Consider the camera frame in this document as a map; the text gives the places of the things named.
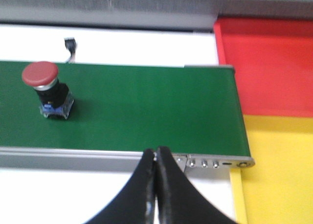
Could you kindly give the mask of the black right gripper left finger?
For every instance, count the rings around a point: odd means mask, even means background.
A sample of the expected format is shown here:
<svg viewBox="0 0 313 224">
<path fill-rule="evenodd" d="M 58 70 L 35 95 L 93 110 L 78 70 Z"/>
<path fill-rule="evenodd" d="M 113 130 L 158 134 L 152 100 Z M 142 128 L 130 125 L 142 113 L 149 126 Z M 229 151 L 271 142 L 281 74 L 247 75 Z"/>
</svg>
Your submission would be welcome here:
<svg viewBox="0 0 313 224">
<path fill-rule="evenodd" d="M 114 199 L 88 224 L 152 224 L 155 216 L 154 151 L 147 149 Z"/>
</svg>

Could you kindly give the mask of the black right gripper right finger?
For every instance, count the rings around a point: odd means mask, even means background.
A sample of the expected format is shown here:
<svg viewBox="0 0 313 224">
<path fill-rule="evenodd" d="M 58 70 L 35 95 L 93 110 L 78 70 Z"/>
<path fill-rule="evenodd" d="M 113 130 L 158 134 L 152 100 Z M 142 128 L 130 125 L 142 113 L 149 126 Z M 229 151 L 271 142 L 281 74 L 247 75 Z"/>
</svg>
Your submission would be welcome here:
<svg viewBox="0 0 313 224">
<path fill-rule="evenodd" d="M 168 147 L 156 151 L 156 195 L 161 224 L 234 224 L 189 181 Z"/>
</svg>

